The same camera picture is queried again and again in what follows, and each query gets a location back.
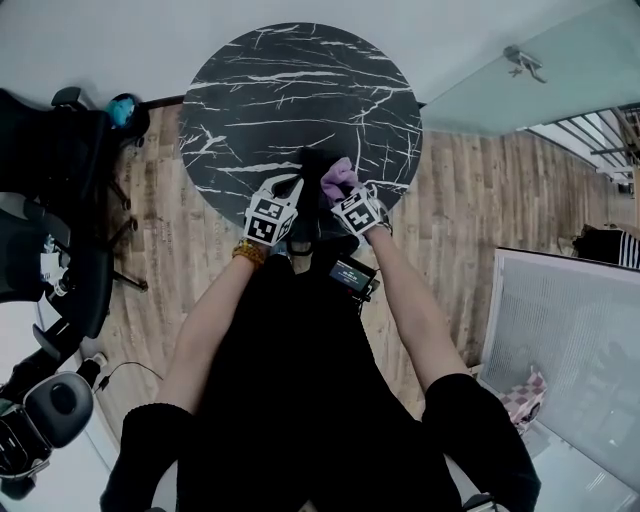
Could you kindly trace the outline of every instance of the door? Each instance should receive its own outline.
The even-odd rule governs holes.
[[[540,83],[499,57],[422,109],[425,130],[498,136],[640,102],[640,6],[614,0],[518,45]]]

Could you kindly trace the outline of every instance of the striped cloth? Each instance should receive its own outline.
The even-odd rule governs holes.
[[[620,238],[620,259],[618,265],[640,269],[640,240],[632,237],[626,231]]]

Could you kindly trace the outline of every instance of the small display device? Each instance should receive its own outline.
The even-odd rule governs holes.
[[[329,275],[349,288],[354,295],[367,296],[376,271],[352,258],[340,256]]]

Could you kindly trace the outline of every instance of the cable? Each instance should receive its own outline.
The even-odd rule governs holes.
[[[100,384],[98,384],[98,387],[95,389],[93,394],[95,395],[98,391],[104,391],[104,388],[106,388],[109,385],[109,381],[111,380],[111,376],[114,373],[116,373],[116,371],[118,371],[118,368],[120,368],[121,366],[125,366],[127,364],[135,364],[137,366],[140,366],[141,368],[144,368],[145,370],[150,371],[151,373],[153,373],[160,380],[164,380],[162,377],[160,377],[160,375],[155,370],[152,370],[148,366],[145,366],[142,363],[139,363],[138,361],[125,361],[124,363],[120,363],[118,366],[116,366],[109,375],[107,375],[106,377],[104,377],[100,381]]]

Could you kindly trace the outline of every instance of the bracelet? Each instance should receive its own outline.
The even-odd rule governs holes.
[[[246,238],[241,238],[231,253],[231,257],[244,256],[255,265],[256,269],[259,269],[264,265],[264,254],[258,247],[251,243]]]

